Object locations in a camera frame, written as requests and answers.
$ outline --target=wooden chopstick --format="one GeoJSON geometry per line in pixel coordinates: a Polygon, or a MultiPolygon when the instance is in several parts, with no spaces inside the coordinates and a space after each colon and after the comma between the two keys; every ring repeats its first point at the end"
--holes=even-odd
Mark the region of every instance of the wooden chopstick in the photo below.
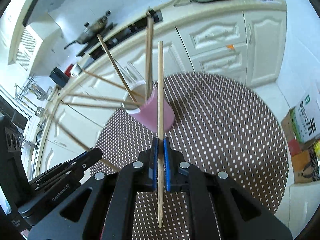
{"type": "Polygon", "coordinates": [[[152,92],[152,36],[153,36],[153,19],[148,16],[147,40],[146,40],[146,100],[152,92]]]}
{"type": "Polygon", "coordinates": [[[121,100],[118,98],[97,97],[97,96],[90,96],[90,95],[83,95],[83,94],[68,94],[67,96],[90,98],[90,99],[96,99],[96,100],[101,100],[101,101],[123,103],[123,104],[134,105],[134,106],[142,106],[142,104],[140,104],[140,103],[128,102],[128,101],[124,101],[124,100],[121,100]]]}
{"type": "Polygon", "coordinates": [[[81,104],[81,103],[69,103],[69,102],[63,102],[63,101],[61,102],[61,104],[67,105],[67,106],[83,106],[83,107],[103,108],[103,109],[112,109],[112,110],[123,108],[121,106],[92,105],[92,104],[81,104]]]}
{"type": "Polygon", "coordinates": [[[163,179],[164,179],[164,149],[163,149],[163,42],[158,44],[158,226],[163,220],[163,179]]]}
{"type": "MultiPolygon", "coordinates": [[[[78,138],[76,138],[67,128],[65,128],[62,124],[60,124],[55,118],[52,119],[59,127],[61,130],[63,130],[70,139],[72,139],[76,144],[78,144],[81,148],[83,148],[85,151],[90,151],[90,148],[85,145],[83,142],[81,142],[78,138]]],[[[107,161],[106,159],[101,159],[100,160],[102,163],[104,163],[105,165],[109,166],[110,168],[112,168],[113,170],[115,170],[116,172],[119,172],[120,169],[113,165],[111,162],[107,161]]]]}
{"type": "Polygon", "coordinates": [[[100,41],[100,43],[101,43],[101,45],[102,45],[105,53],[108,55],[111,63],[113,64],[113,67],[115,68],[115,70],[116,70],[119,78],[121,79],[121,81],[122,81],[125,89],[127,90],[129,96],[131,97],[132,101],[133,101],[133,102],[137,102],[137,100],[135,99],[134,95],[132,94],[132,92],[131,92],[131,90],[130,90],[128,84],[127,84],[127,82],[124,80],[124,78],[123,78],[120,70],[118,69],[118,66],[117,66],[116,62],[114,61],[112,55],[110,54],[110,52],[109,52],[109,50],[108,50],[108,48],[107,48],[107,45],[104,43],[104,40],[103,40],[103,38],[101,37],[100,34],[98,34],[98,39],[99,39],[99,41],[100,41]]]}
{"type": "MultiPolygon", "coordinates": [[[[110,81],[110,80],[108,80],[108,79],[105,79],[105,78],[103,78],[103,77],[101,77],[101,76],[99,76],[99,75],[96,75],[96,74],[94,74],[94,73],[85,71],[84,69],[82,69],[82,71],[83,71],[84,73],[86,73],[87,75],[89,75],[89,76],[92,76],[92,77],[95,77],[95,78],[97,78],[97,79],[100,79],[100,80],[102,80],[102,81],[104,81],[104,82],[106,82],[106,83],[109,83],[110,85],[113,85],[113,86],[117,87],[117,88],[126,90],[126,88],[125,88],[124,86],[121,86],[121,85],[119,85],[119,84],[117,84],[117,83],[115,83],[115,82],[113,82],[113,81],[110,81]]],[[[144,96],[143,96],[142,94],[139,94],[139,93],[137,93],[137,92],[135,92],[135,91],[131,91],[131,93],[133,93],[134,95],[139,96],[139,97],[141,97],[141,98],[144,98],[144,96]]]]}

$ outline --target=round table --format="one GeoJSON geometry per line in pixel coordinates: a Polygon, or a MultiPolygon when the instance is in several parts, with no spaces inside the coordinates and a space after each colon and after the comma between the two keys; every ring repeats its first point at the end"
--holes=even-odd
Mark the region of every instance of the round table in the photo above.
{"type": "MultiPolygon", "coordinates": [[[[275,213],[288,177],[286,143],[279,123],[254,91],[219,75],[176,74],[164,79],[164,95],[176,120],[165,133],[171,148],[202,171],[226,171],[262,205],[275,213]]],[[[151,148],[156,136],[125,111],[116,111],[96,147],[123,168],[151,148]]],[[[102,164],[91,167],[114,171],[102,164]]],[[[138,192],[133,239],[189,239],[188,210],[183,193],[164,193],[163,227],[157,225],[156,193],[138,192]]]]}

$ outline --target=pink cup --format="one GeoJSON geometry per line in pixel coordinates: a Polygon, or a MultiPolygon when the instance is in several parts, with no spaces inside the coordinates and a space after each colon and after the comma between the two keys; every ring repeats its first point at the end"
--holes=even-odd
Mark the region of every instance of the pink cup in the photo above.
{"type": "MultiPolygon", "coordinates": [[[[137,82],[132,88],[134,92],[138,92],[142,95],[145,95],[146,82],[144,80],[137,82]]],[[[135,96],[135,99],[138,103],[143,105],[137,109],[126,110],[127,113],[133,116],[138,122],[143,124],[152,132],[158,132],[158,90],[156,87],[153,87],[151,96],[145,102],[143,98],[135,96]]],[[[124,96],[124,100],[132,102],[128,93],[124,96]]],[[[163,102],[163,129],[164,132],[170,130],[174,122],[174,112],[168,102],[164,99],[163,102]]]]}

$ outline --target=black container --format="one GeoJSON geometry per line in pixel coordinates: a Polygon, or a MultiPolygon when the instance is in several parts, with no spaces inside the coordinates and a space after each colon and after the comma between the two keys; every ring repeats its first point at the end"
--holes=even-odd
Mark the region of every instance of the black container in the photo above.
{"type": "Polygon", "coordinates": [[[50,74],[50,78],[60,87],[64,87],[69,81],[69,77],[60,69],[55,67],[50,74]]]}

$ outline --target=silver screw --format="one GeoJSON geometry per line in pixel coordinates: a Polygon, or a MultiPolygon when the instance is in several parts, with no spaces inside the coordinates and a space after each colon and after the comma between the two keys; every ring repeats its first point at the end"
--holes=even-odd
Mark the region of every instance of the silver screw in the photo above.
{"type": "Polygon", "coordinates": [[[103,172],[98,172],[94,175],[94,178],[96,180],[100,180],[100,179],[103,179],[104,178],[104,173],[103,172]]]}
{"type": "Polygon", "coordinates": [[[226,179],[226,178],[228,177],[228,173],[226,173],[225,171],[220,171],[220,172],[218,173],[218,177],[219,177],[220,179],[226,179]]]}
{"type": "Polygon", "coordinates": [[[183,169],[187,169],[187,168],[190,167],[190,163],[182,162],[182,163],[180,163],[180,167],[183,168],[183,169]]]}
{"type": "Polygon", "coordinates": [[[142,163],[142,162],[134,162],[134,163],[133,163],[133,166],[134,166],[135,168],[141,168],[141,167],[143,166],[143,163],[142,163]]]}

